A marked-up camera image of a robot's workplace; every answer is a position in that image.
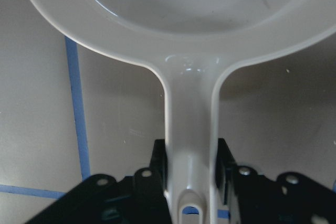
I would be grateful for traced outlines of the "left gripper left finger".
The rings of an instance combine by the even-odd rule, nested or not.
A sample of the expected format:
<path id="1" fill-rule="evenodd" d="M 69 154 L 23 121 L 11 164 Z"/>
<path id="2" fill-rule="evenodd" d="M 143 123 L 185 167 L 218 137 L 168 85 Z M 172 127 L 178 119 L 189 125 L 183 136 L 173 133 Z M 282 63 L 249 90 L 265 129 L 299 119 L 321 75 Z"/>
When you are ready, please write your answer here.
<path id="1" fill-rule="evenodd" d="M 28 223 L 172 223 L 166 164 L 165 141 L 155 140 L 148 167 L 120 181 L 92 175 Z"/>

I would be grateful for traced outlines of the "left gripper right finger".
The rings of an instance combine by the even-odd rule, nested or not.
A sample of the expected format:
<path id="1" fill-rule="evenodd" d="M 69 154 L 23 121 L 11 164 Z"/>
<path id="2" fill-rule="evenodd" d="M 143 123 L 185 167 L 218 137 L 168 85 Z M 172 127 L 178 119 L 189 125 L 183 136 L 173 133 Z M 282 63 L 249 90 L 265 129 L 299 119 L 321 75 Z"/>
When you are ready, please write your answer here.
<path id="1" fill-rule="evenodd" d="M 301 173 L 271 180 L 239 165 L 222 138 L 215 181 L 229 223 L 335 223 L 335 192 Z"/>

